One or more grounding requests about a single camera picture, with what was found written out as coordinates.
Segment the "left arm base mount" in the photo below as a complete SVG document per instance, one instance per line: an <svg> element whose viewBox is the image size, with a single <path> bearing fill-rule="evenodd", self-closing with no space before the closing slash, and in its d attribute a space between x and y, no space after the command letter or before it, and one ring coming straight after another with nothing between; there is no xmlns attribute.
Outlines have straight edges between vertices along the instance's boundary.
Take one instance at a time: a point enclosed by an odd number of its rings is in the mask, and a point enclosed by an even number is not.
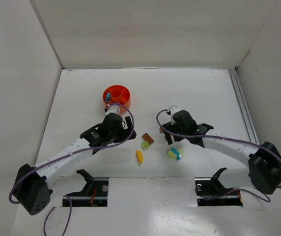
<svg viewBox="0 0 281 236"><path fill-rule="evenodd" d="M72 207L106 207L108 205L109 178L91 176L86 170L77 170L85 180L80 191L67 194Z"/></svg>

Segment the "yellow curved lego brick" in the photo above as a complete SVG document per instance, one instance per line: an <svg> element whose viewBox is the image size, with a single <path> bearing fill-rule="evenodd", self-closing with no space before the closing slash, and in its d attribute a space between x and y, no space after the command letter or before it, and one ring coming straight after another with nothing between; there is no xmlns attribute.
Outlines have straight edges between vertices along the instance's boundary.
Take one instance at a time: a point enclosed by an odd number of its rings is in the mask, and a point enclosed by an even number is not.
<svg viewBox="0 0 281 236"><path fill-rule="evenodd" d="M143 154L140 150L136 151L136 157L137 157L138 163L142 164L143 163Z"/></svg>

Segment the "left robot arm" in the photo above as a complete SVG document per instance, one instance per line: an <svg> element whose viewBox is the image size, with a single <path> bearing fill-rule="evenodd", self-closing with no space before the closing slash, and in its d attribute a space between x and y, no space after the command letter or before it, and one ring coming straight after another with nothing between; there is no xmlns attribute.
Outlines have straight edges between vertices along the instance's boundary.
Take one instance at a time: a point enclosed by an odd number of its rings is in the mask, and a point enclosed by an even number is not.
<svg viewBox="0 0 281 236"><path fill-rule="evenodd" d="M21 204L30 215L40 213L52 199L73 193L87 195L93 189L94 177L84 169L71 176L65 174L79 162L97 152L116 147L136 137L132 115L116 113L105 116L75 140L69 147L48 160L31 166L24 164L17 173L8 199Z"/></svg>

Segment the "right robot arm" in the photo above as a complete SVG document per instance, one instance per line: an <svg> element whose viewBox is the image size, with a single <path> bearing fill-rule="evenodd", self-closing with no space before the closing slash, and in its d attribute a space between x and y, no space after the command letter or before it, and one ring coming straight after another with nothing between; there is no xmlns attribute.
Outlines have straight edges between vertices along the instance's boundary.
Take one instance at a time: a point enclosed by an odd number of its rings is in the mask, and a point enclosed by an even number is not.
<svg viewBox="0 0 281 236"><path fill-rule="evenodd" d="M213 126L197 124L189 112L172 106L165 111L170 121L160 127L169 145L184 139L193 145L215 150L241 162L242 170L218 169L211 177L195 179L196 192L201 197L216 197L240 187L252 187L271 195L281 188L281 155L270 142L262 145L225 136Z"/></svg>

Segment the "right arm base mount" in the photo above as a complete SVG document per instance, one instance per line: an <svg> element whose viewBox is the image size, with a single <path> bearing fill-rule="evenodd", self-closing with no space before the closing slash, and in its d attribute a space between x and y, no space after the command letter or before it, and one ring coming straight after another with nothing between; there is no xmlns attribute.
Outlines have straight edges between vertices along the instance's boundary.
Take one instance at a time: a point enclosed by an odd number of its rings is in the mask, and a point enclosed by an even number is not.
<svg viewBox="0 0 281 236"><path fill-rule="evenodd" d="M228 193L233 188L222 185L219 177L227 168L220 168L211 177L195 178L195 193L199 207L243 206L239 191Z"/></svg>

